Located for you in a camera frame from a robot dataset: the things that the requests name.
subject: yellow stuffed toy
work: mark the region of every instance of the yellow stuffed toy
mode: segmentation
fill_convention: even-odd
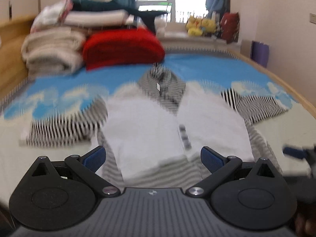
[[[200,37],[202,34],[203,31],[200,28],[193,27],[188,30],[188,35],[191,37]]]
[[[193,16],[190,16],[188,18],[188,22],[185,26],[185,28],[188,31],[189,36],[201,36],[203,34],[203,31],[200,29],[202,23],[201,18],[195,18]]]
[[[211,19],[203,19],[201,22],[201,27],[204,32],[212,34],[216,32],[217,28],[215,20]]]
[[[217,26],[214,20],[190,16],[185,28],[189,36],[199,37],[206,33],[214,34]]]

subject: hand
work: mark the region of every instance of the hand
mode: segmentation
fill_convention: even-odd
[[[295,231],[298,237],[316,235],[316,204],[298,203],[298,214],[295,218]]]

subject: folded blanket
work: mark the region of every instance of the folded blanket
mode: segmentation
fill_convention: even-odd
[[[71,74],[83,65],[82,56],[70,49],[43,47],[30,53],[26,60],[29,76]]]
[[[41,27],[41,31],[44,30],[49,30],[49,29],[54,29],[58,27],[63,27],[63,28],[70,28],[72,31],[82,33],[85,37],[90,37],[94,34],[98,34],[102,31],[107,31],[107,30],[115,30],[115,29],[130,29],[130,28],[137,28],[136,26],[127,23],[126,25],[121,25],[121,26],[95,26],[95,27],[86,27],[86,26],[73,26],[73,25],[67,25],[64,23],[57,23],[54,25],[46,25]]]
[[[83,27],[120,26],[125,24],[128,16],[125,10],[102,12],[71,11],[64,23],[69,26]]]
[[[38,48],[58,48],[77,51],[81,49],[86,37],[70,28],[53,28],[46,31],[30,34],[24,40],[21,54],[24,61],[30,53]]]
[[[87,70],[119,64],[160,62],[165,51],[148,30],[118,29],[91,36],[83,47]]]

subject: metal screw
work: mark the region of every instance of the metal screw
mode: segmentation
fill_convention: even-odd
[[[115,186],[107,186],[102,189],[102,192],[106,195],[112,195],[118,192],[118,189]]]
[[[200,195],[204,192],[201,187],[192,187],[189,189],[189,193],[192,195]]]

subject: wooden bed frame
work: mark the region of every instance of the wooden bed frame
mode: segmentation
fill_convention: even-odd
[[[35,16],[22,17],[0,24],[0,38],[2,42],[0,47],[0,99],[5,97],[28,76],[25,63],[21,59],[21,45],[25,37],[30,33],[34,18]],[[207,48],[208,42],[204,42],[199,46],[202,45]],[[258,71],[268,75],[316,119],[316,108],[288,83],[244,55],[231,49],[227,50]]]

